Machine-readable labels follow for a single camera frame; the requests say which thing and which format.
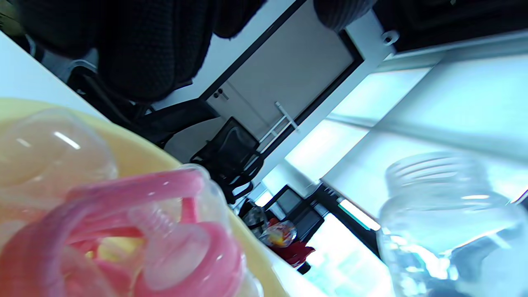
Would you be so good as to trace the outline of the person's left hand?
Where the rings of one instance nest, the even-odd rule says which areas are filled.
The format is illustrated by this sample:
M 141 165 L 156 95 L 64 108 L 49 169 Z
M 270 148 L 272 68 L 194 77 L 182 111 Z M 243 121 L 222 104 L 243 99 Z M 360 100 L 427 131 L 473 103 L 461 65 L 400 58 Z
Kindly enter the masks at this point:
M 24 32 L 69 59 L 98 53 L 103 87 L 156 103 L 187 86 L 214 35 L 236 37 L 266 0 L 15 0 Z

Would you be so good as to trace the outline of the person's right hand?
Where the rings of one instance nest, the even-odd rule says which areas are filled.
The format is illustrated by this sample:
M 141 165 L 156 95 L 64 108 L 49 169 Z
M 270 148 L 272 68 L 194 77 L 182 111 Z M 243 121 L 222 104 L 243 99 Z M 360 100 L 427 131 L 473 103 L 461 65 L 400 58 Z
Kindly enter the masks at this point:
M 526 297 L 527 240 L 481 238 L 453 250 L 456 280 L 434 284 L 429 297 Z

